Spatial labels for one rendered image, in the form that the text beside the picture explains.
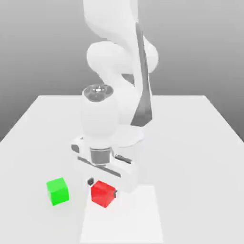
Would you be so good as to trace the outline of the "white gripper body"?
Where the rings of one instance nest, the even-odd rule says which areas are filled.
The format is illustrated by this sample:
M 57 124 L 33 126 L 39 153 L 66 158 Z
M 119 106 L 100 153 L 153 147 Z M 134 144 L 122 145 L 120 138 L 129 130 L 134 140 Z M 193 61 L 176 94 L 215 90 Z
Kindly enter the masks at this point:
M 131 193 L 137 187 L 137 165 L 129 158 L 110 153 L 107 164 L 95 165 L 77 153 L 73 157 L 74 166 L 84 176 L 85 182 L 93 178 L 95 183 L 101 181 L 126 193 Z

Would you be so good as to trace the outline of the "small red cube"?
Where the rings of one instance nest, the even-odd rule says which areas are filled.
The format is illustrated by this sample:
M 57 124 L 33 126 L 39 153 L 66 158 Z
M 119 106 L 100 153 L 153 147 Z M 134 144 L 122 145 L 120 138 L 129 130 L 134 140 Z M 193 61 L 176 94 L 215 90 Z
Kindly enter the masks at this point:
M 102 181 L 97 181 L 91 187 L 91 200 L 106 208 L 115 198 L 113 196 L 115 188 Z

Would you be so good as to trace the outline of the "small green cube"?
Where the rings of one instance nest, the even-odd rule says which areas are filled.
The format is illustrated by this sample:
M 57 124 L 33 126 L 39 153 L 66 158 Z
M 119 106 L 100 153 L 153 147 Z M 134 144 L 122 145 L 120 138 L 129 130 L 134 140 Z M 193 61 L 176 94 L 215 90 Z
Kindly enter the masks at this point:
M 63 177 L 46 182 L 46 187 L 52 206 L 69 201 L 69 190 Z

